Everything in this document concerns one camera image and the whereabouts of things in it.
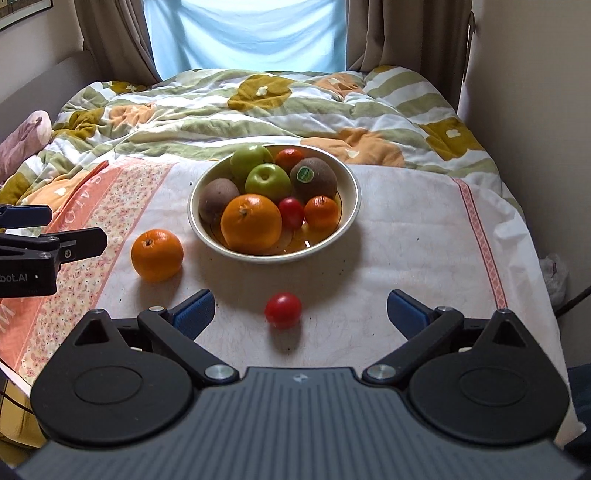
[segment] kiwi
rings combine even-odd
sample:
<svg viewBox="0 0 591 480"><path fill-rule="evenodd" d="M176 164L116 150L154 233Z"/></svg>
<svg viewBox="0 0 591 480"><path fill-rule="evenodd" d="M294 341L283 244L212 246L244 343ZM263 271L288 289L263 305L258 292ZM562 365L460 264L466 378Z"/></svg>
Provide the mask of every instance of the kiwi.
<svg viewBox="0 0 591 480"><path fill-rule="evenodd" d="M290 172L291 184L301 200L325 195L334 198L337 190L336 175L324 160L304 158Z"/></svg>
<svg viewBox="0 0 591 480"><path fill-rule="evenodd" d="M199 216L204 222L217 225L228 203L239 195L238 188L231 180L212 180L199 196Z"/></svg>

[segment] pillow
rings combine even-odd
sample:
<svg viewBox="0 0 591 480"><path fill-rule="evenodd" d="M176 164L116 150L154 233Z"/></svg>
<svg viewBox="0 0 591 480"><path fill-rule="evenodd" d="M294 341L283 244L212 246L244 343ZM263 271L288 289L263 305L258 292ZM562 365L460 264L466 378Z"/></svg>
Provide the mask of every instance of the pillow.
<svg viewBox="0 0 591 480"><path fill-rule="evenodd" d="M0 184L13 175L31 155L44 148L51 139L51 121L47 112L33 112L0 144Z"/></svg>

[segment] cable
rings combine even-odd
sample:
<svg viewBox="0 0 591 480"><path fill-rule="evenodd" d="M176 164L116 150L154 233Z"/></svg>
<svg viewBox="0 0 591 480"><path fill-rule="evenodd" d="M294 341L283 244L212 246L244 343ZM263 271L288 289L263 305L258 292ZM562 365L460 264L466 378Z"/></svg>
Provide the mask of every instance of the cable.
<svg viewBox="0 0 591 480"><path fill-rule="evenodd" d="M591 295L591 285L584 289L581 293L579 293L575 298L569 300L564 305L562 305L558 310L554 312L556 318L562 317L566 312L569 312L571 309L575 308L579 303L581 303L584 299Z"/></svg>
<svg viewBox="0 0 591 480"><path fill-rule="evenodd" d="M14 398L9 397L8 395L6 395L3 391L0 391L0 395L3 396L4 398L6 398L10 403L12 403L13 405L17 406L18 408L22 408L24 411L27 411L31 415L34 415L33 411L30 408L26 408L25 405L20 404Z"/></svg>

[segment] window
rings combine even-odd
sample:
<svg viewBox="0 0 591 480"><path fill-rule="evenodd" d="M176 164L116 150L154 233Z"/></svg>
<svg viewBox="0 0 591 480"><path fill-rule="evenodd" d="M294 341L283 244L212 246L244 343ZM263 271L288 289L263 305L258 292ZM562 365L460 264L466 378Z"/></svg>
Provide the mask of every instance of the window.
<svg viewBox="0 0 591 480"><path fill-rule="evenodd" d="M162 78L199 68L345 69L345 0L144 0Z"/></svg>

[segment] kiwi sticker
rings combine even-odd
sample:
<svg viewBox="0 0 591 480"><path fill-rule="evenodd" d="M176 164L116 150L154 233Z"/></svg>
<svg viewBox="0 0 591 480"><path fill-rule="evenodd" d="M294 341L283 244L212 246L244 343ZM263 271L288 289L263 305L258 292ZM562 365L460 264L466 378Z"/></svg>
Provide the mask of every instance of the kiwi sticker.
<svg viewBox="0 0 591 480"><path fill-rule="evenodd" d="M300 167L295 176L302 183L310 183L314 178L314 170L310 167Z"/></svg>

